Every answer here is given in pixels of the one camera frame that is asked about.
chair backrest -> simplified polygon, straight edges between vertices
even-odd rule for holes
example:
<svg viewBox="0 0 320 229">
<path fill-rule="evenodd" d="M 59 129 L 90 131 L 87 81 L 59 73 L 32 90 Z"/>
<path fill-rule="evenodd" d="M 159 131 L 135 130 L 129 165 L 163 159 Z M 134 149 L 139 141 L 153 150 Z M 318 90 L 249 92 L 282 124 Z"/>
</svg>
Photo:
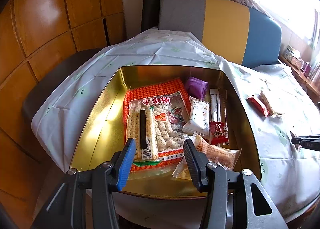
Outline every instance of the chair backrest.
<svg viewBox="0 0 320 229">
<path fill-rule="evenodd" d="M 279 24 L 230 0 L 161 0 L 159 29 L 192 32 L 216 55 L 250 68 L 279 56 Z"/>
</svg>

rice cracker stick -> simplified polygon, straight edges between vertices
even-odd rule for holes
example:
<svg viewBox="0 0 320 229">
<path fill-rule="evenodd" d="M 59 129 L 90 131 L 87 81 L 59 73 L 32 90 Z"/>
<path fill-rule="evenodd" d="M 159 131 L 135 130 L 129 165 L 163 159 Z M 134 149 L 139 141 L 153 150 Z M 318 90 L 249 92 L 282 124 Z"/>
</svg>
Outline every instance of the rice cracker stick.
<svg viewBox="0 0 320 229">
<path fill-rule="evenodd" d="M 151 110 L 145 110 L 146 113 L 146 138 L 150 140 L 150 157 L 148 159 L 156 160 L 158 158 L 158 148 L 155 133 L 155 121 Z M 131 113 L 128 116 L 126 141 L 128 138 L 134 138 L 136 141 L 135 160 L 142 160 L 142 149 L 140 149 L 140 112 Z"/>
</svg>

red candy wrapper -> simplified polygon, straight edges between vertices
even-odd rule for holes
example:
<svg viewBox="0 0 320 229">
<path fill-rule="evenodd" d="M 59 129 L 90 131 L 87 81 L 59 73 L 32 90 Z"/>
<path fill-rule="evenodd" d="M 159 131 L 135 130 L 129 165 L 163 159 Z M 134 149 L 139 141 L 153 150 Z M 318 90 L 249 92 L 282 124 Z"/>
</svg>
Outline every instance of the red candy wrapper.
<svg viewBox="0 0 320 229">
<path fill-rule="evenodd" d="M 247 98 L 247 100 L 249 102 L 251 102 L 255 106 L 255 108 L 264 115 L 264 117 L 266 117 L 266 118 L 268 117 L 268 115 L 269 115 L 268 109 L 263 104 L 263 102 L 261 102 L 259 100 L 259 98 L 257 96 L 255 96 L 255 95 L 249 96 Z"/>
<path fill-rule="evenodd" d="M 216 145 L 228 141 L 227 126 L 223 122 L 211 121 L 209 144 Z"/>
</svg>

blue gripper pad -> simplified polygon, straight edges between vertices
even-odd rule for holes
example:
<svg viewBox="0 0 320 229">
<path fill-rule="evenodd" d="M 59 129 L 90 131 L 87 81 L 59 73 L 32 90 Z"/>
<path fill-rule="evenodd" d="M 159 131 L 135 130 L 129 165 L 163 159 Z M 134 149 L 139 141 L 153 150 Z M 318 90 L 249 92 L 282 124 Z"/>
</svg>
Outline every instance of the blue gripper pad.
<svg viewBox="0 0 320 229">
<path fill-rule="evenodd" d="M 119 191 L 127 184 L 128 176 L 130 173 L 131 165 L 134 155 L 136 153 L 136 142 L 134 139 L 129 138 L 121 152 L 121 155 L 125 152 L 123 161 L 119 168 L 117 189 Z"/>
</svg>

plastic table cover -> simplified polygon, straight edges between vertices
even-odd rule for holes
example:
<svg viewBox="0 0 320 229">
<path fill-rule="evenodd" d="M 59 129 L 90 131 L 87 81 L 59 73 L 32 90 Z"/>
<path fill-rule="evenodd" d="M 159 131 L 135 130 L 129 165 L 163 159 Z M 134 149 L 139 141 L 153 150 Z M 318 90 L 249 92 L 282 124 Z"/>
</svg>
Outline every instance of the plastic table cover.
<svg viewBox="0 0 320 229">
<path fill-rule="evenodd" d="M 34 116 L 31 125 L 34 134 L 62 171 L 68 171 L 90 111 L 113 74 L 121 66 L 147 64 L 187 65 L 224 71 L 252 126 L 260 157 L 261 183 L 286 221 L 305 212 L 317 199 L 320 193 L 320 152 L 306 149 L 298 152 L 290 142 L 289 131 L 297 135 L 320 133 L 320 115 L 293 77 L 291 68 L 278 64 L 249 69 L 215 55 L 192 33 L 157 28 L 102 49 L 66 78 Z M 258 95 L 262 89 L 278 95 L 284 117 L 265 118 L 246 101 L 248 96 Z M 135 205 L 126 205 L 123 198 L 132 196 L 120 195 L 115 198 L 117 212 L 124 217 L 133 217 L 134 214 L 133 222 L 140 225 L 160 228 L 168 225 L 172 216 L 180 221 L 175 225 L 171 223 L 172 228 L 199 228 L 201 216 L 194 216 L 195 222 L 182 223 L 182 217 L 177 219 L 173 215 L 177 214 L 173 212 L 176 207 L 150 208 L 157 201 L 152 199 L 144 199 L 137 212 L 139 201 L 135 200 Z M 157 223 L 151 223 L 152 219 L 147 222 L 145 217 L 155 217 L 155 214 Z"/>
</svg>

